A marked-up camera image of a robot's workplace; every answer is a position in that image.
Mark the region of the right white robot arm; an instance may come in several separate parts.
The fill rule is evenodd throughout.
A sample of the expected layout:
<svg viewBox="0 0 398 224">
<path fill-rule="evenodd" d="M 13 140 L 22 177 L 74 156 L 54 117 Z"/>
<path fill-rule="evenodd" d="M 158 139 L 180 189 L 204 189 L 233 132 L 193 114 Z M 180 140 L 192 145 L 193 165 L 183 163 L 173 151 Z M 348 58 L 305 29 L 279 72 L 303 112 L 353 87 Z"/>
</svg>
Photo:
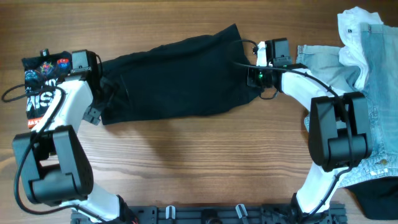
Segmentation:
<svg viewBox="0 0 398 224">
<path fill-rule="evenodd" d="M 302 220 L 328 210 L 341 181 L 373 149 L 364 95 L 337 90 L 301 64 L 250 66 L 247 84 L 261 90 L 274 87 L 309 110 L 308 150 L 313 164 L 292 206 Z"/>
</svg>

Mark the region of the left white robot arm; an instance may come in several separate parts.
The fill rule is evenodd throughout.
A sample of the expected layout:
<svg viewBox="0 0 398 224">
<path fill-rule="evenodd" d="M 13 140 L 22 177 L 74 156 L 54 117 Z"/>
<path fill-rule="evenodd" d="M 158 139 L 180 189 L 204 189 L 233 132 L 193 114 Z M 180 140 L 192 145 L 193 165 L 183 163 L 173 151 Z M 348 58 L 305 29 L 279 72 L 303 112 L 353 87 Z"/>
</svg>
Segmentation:
<svg viewBox="0 0 398 224">
<path fill-rule="evenodd" d="M 17 162 L 13 191 L 19 208 L 34 214 L 21 199 L 25 194 L 30 203 L 48 206 L 48 213 L 73 210 L 76 222 L 85 218 L 92 223 L 137 223 L 119 195 L 95 183 L 77 136 L 82 121 L 99 122 L 100 57 L 89 50 L 42 50 L 23 64 L 30 130 L 12 142 Z"/>
</svg>

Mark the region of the black pants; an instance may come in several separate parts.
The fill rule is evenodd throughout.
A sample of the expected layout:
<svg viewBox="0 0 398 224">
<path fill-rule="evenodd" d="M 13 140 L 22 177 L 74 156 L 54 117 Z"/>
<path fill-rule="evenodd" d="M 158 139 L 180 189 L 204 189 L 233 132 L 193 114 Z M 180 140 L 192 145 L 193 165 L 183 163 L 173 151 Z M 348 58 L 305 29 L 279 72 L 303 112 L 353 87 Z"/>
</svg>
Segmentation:
<svg viewBox="0 0 398 224">
<path fill-rule="evenodd" d="M 248 60 L 232 24 L 201 35 L 103 62 L 104 77 L 118 86 L 101 113 L 104 125 L 224 113 L 250 103 Z"/>
</svg>

